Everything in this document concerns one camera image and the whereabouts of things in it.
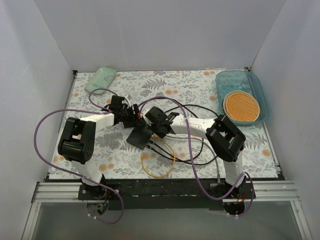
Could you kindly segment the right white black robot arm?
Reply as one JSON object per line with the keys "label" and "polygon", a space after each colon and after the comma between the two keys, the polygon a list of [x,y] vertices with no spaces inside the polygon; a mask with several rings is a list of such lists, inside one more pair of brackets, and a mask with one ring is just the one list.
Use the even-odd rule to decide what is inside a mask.
{"label": "right white black robot arm", "polygon": [[143,110],[141,116],[149,129],[158,137],[164,138],[167,134],[187,134],[188,144],[191,144],[191,136],[196,136],[209,141],[215,154],[223,160],[225,169],[226,193],[220,197],[211,196],[202,186],[198,178],[191,156],[191,165],[195,179],[210,199],[218,201],[226,197],[237,199],[245,192],[243,182],[245,174],[243,170],[242,151],[245,147],[246,137],[225,115],[219,115],[213,119],[201,119],[187,117],[185,114],[176,112],[166,115],[158,107]]}

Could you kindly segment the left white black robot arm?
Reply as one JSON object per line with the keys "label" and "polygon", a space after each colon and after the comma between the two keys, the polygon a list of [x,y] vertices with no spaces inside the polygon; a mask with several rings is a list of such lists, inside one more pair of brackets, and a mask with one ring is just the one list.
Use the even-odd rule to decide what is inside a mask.
{"label": "left white black robot arm", "polygon": [[58,154],[76,168],[82,183],[90,186],[89,194],[95,200],[106,196],[106,187],[101,184],[103,174],[91,160],[96,133],[123,123],[125,128],[134,127],[141,118],[137,104],[131,104],[128,98],[113,95],[111,103],[87,117],[69,117],[64,125],[59,143]]}

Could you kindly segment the black network switch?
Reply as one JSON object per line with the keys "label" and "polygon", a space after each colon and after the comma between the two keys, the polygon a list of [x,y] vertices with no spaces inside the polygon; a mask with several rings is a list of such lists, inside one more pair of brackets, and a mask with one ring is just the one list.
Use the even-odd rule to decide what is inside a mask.
{"label": "black network switch", "polygon": [[149,126],[145,123],[140,123],[133,128],[126,142],[140,150],[144,150],[152,135],[153,132],[149,129]]}

